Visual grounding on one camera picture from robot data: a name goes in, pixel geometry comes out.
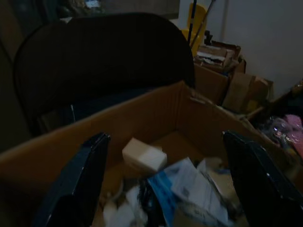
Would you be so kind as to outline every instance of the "cardboard box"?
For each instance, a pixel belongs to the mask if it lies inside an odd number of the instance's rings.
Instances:
[[[180,82],[110,107],[74,124],[35,138],[0,155],[0,195],[18,214],[18,224],[29,226],[37,206],[61,169],[91,136],[111,136],[101,194],[118,191],[121,180],[143,176],[123,162],[122,149],[132,137],[162,147],[168,165],[186,157],[220,157],[227,162],[222,132],[232,130],[260,143],[281,170],[286,154],[241,121],[223,112]]]
[[[245,73],[246,61],[241,60],[240,64],[236,66],[234,71],[225,76],[221,73],[207,69],[206,67],[194,64],[196,90],[210,99],[213,103],[221,105],[226,95],[228,85],[235,72]]]
[[[247,114],[272,98],[273,82],[244,73],[235,73],[222,106],[236,113]]]

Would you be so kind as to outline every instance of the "black office chair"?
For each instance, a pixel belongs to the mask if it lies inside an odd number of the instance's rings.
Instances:
[[[168,20],[146,13],[75,18],[42,26],[14,62],[16,93],[33,135],[44,114],[127,89],[184,80],[194,65],[185,37]]]

